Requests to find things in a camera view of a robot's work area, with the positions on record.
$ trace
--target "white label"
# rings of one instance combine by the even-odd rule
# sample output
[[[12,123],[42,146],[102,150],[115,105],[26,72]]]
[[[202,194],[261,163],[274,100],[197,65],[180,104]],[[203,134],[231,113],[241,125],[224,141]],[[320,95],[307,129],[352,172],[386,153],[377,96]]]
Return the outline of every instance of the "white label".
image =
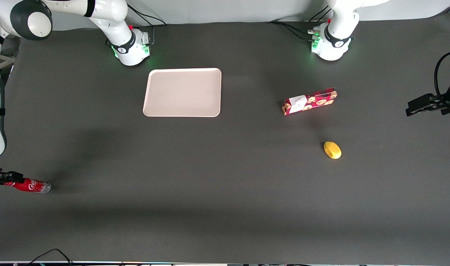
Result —
[[[294,98],[289,98],[289,101],[291,102],[291,109],[289,110],[289,113],[295,113],[298,111],[302,111],[304,106],[307,103],[307,98],[305,95],[303,96],[297,96]]]

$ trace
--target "table surface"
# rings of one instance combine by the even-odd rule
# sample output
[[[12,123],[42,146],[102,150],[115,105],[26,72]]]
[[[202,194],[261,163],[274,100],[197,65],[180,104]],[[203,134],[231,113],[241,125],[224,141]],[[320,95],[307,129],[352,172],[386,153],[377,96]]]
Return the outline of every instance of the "table surface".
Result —
[[[53,189],[0,186],[0,260],[59,248],[75,261],[450,265],[450,115],[405,114],[434,92],[450,14],[360,22],[354,36],[325,62],[279,25],[171,25],[134,67],[99,30],[22,41],[0,167]],[[208,67],[223,73],[218,117],[142,114],[151,70]],[[332,105],[282,115],[283,99],[331,86]]]

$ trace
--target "black cable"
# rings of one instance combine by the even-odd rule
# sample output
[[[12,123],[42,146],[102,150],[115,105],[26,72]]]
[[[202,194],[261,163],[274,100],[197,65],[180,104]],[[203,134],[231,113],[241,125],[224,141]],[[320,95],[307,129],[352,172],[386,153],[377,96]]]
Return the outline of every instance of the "black cable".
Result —
[[[291,24],[286,23],[286,22],[282,22],[282,21],[269,21],[268,23],[284,25],[284,26],[287,26],[287,27],[291,27],[291,28],[294,29],[295,31],[302,32],[302,33],[307,33],[306,30],[299,29],[299,28],[297,28],[297,27],[295,27],[295,26],[292,26]]]
[[[316,13],[313,17],[311,17],[311,19],[310,19],[308,22],[311,22],[316,16],[318,16],[318,14],[322,13],[323,11],[325,11],[325,10],[327,9],[327,7],[328,7],[328,6],[324,7],[324,9],[322,9],[322,10],[320,10],[318,13]],[[331,10],[331,9],[329,9],[322,17],[324,17],[326,14],[328,14],[328,12],[330,12],[330,10]],[[300,33],[307,33],[307,30],[299,29],[299,28],[297,28],[297,27],[295,27],[295,26],[292,26],[291,24],[286,23],[286,22],[281,22],[281,21],[279,21],[279,19],[269,21],[268,23],[271,23],[271,24],[277,24],[277,25],[283,25],[283,26],[286,27],[290,32],[292,32],[292,34],[294,34],[297,38],[306,41],[305,38],[299,36],[296,32],[294,32],[294,30],[297,31],[297,32],[300,32]]]
[[[149,22],[147,19],[145,19],[143,16],[141,16],[141,14],[139,12],[137,12],[134,8],[130,7],[131,10],[133,10],[133,12],[135,12],[138,16],[140,16],[145,22],[147,22],[151,27],[152,27],[152,41],[148,44],[148,46],[151,46],[154,44],[154,41],[156,40],[155,35],[156,35],[156,27],[154,27],[154,25],[151,24],[151,22]]]
[[[325,12],[325,14],[323,14],[323,16],[321,16],[317,21],[320,21],[326,14],[328,14],[328,12],[330,12],[330,10],[332,10],[331,8],[327,11],[327,12]]]
[[[305,39],[305,38],[303,38],[302,36],[299,36],[296,32],[294,32],[291,28],[289,28],[288,26],[286,26],[286,25],[283,25],[286,29],[288,29],[290,32],[292,32],[292,34],[294,34],[297,38],[299,38],[299,39],[301,39],[301,40],[303,40],[303,41],[306,41],[307,39]]]
[[[443,106],[445,106],[445,108],[447,108],[448,110],[450,110],[450,105],[447,104],[447,102],[443,99],[443,97],[441,96],[440,90],[438,89],[438,68],[440,67],[440,64],[443,61],[443,59],[445,59],[445,57],[447,57],[449,55],[450,55],[450,52],[444,54],[438,60],[437,64],[435,65],[435,72],[433,73],[433,84],[435,85],[435,92],[437,93],[437,97],[443,103]]]
[[[318,14],[322,13],[323,11],[325,11],[327,7],[328,7],[328,6],[326,6],[324,9],[320,10],[320,12],[316,13],[316,14],[309,20],[309,22],[311,22],[316,16],[318,16]]]
[[[61,253],[62,256],[64,256],[64,258],[67,260],[67,262],[69,263],[69,265],[72,266],[73,261],[71,261],[71,259],[69,259],[69,257],[66,256],[60,249],[51,249],[50,251],[44,252],[44,253],[42,253],[41,255],[39,255],[39,256],[37,256],[36,258],[34,258],[33,260],[31,260],[31,262],[28,263],[28,265],[31,265],[34,261],[37,261],[37,259],[39,259],[40,257],[42,257],[42,256],[46,255],[47,253],[49,253],[49,252],[51,252],[51,251],[54,251],[54,250],[59,251],[59,253]]]
[[[164,22],[164,20],[161,20],[160,18],[153,17],[153,16],[150,16],[150,15],[141,13],[141,12],[137,11],[137,10],[136,10],[134,7],[132,7],[131,5],[129,5],[129,4],[127,4],[127,5],[128,5],[128,7],[131,8],[131,10],[133,10],[136,14],[138,14],[138,15],[141,14],[141,15],[143,15],[143,16],[145,16],[145,17],[150,17],[150,18],[153,18],[153,19],[155,19],[155,20],[159,20],[160,22],[162,22],[162,24],[164,24],[164,26],[167,26],[167,24],[166,24],[166,22]]]

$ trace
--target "soda can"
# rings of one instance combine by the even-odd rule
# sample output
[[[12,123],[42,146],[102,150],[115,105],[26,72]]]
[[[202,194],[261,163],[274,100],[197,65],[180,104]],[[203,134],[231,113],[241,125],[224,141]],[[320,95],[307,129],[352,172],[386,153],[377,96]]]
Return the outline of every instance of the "soda can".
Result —
[[[24,183],[7,182],[4,185],[15,187],[18,190],[35,193],[47,193],[51,190],[51,183],[24,178]]]

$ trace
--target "yellow lemon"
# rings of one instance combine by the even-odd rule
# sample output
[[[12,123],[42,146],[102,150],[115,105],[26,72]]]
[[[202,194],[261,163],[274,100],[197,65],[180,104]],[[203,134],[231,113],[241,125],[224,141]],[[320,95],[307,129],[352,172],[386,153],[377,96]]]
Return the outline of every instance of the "yellow lemon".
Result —
[[[325,153],[332,159],[338,159],[342,155],[342,150],[340,150],[340,147],[331,141],[327,141],[323,145],[323,149],[325,150]]]

